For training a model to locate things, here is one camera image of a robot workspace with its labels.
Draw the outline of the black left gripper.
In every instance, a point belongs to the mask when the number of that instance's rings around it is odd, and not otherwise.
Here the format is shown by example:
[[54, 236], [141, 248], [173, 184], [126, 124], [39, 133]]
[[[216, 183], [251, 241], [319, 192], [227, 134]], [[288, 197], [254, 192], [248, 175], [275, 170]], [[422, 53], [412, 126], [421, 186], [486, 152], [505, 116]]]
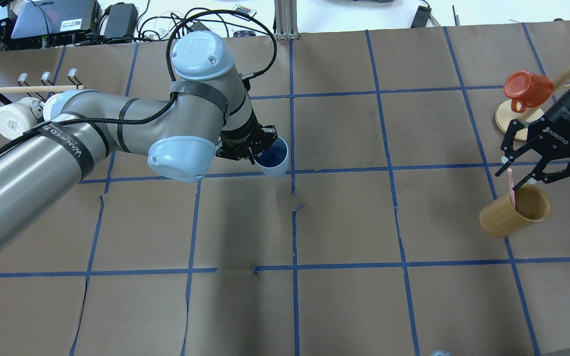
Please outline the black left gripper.
[[265, 152], [279, 138], [275, 126], [262, 126], [255, 116], [250, 116], [237, 128], [229, 128], [229, 120], [220, 132], [220, 144], [216, 156], [222, 159], [248, 160], [256, 165], [256, 155]]

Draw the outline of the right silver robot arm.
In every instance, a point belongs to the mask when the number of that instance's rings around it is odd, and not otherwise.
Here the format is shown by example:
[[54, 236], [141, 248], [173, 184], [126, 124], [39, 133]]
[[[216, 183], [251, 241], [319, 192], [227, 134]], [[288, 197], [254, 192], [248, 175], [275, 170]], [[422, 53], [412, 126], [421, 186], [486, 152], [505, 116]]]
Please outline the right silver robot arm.
[[530, 180], [550, 184], [570, 177], [570, 89], [540, 119], [527, 124], [518, 119], [511, 121], [501, 150], [504, 152], [503, 165], [496, 171], [497, 177], [525, 152], [532, 150], [541, 156], [514, 190]]

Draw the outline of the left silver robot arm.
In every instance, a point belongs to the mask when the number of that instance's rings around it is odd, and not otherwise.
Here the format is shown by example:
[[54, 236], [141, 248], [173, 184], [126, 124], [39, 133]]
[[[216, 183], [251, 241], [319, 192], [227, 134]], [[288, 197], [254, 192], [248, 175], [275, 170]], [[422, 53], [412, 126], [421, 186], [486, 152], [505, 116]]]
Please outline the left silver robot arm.
[[0, 147], [0, 252], [115, 151], [147, 158], [156, 174], [201, 181], [214, 158], [249, 160], [280, 177], [289, 149], [259, 123], [249, 80], [217, 34], [199, 30], [166, 47], [167, 103], [70, 89], [44, 120]]

